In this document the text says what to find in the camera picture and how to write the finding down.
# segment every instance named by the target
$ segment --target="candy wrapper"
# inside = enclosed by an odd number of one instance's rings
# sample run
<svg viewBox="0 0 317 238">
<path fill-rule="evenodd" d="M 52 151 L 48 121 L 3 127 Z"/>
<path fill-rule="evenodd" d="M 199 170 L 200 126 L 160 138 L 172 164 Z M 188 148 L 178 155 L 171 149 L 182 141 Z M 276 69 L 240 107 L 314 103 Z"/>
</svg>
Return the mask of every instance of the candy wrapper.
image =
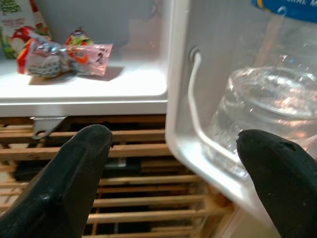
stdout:
<svg viewBox="0 0 317 238">
<path fill-rule="evenodd" d="M 19 73 L 45 78 L 63 72 L 103 76 L 112 45 L 60 45 L 28 30 L 31 39 L 19 55 Z"/>
<path fill-rule="evenodd" d="M 87 36 L 81 27 L 72 32 L 65 43 L 67 46 L 85 46 L 93 44 L 94 42 Z"/>
</svg>

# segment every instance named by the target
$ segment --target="wooden crate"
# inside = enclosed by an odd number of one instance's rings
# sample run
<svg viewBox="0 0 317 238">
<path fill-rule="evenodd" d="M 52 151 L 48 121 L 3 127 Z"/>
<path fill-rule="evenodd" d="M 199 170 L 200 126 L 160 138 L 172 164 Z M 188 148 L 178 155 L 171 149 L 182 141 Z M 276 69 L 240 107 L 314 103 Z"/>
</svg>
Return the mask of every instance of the wooden crate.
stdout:
<svg viewBox="0 0 317 238">
<path fill-rule="evenodd" d="M 23 191 L 13 173 L 20 161 L 50 160 L 59 146 L 80 128 L 103 123 L 113 133 L 109 159 L 141 161 L 137 177 L 102 178 L 87 220 L 85 238 L 207 238 L 221 218 L 232 212 L 231 203 L 171 155 L 164 140 L 164 115 L 69 117 L 48 138 L 32 139 L 29 118 L 0 119 L 0 213 Z M 107 212 L 111 208 L 142 207 L 131 212 Z M 142 233 L 102 234 L 104 224 L 146 222 Z"/>
</svg>

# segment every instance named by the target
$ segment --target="refrigerator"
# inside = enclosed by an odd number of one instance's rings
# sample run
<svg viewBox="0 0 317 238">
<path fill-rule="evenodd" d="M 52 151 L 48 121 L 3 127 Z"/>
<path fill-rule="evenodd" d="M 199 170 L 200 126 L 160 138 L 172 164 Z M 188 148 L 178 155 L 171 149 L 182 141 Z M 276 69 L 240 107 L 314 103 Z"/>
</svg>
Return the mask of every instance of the refrigerator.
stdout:
<svg viewBox="0 0 317 238">
<path fill-rule="evenodd" d="M 311 52 L 317 49 L 317 31 L 306 25 L 313 20 L 288 15 L 297 7 L 315 7 L 314 0 L 273 6 L 269 0 L 35 2 L 55 42 L 63 44 L 81 26 L 96 44 L 113 44 L 109 65 L 104 77 L 70 73 L 42 79 L 18 74 L 15 61 L 0 55 L 0 117 L 52 119 L 50 132 L 67 116 L 167 113 L 166 140 L 173 155 L 236 204 L 218 237 L 238 237 L 234 233 L 249 222 L 266 230 L 266 237 L 276 234 L 239 159 L 209 130 L 228 79 L 245 67 L 305 71 L 308 95 L 314 94 Z M 309 123 L 315 122 L 312 115 Z M 229 165 L 222 158 L 229 158 Z"/>
</svg>

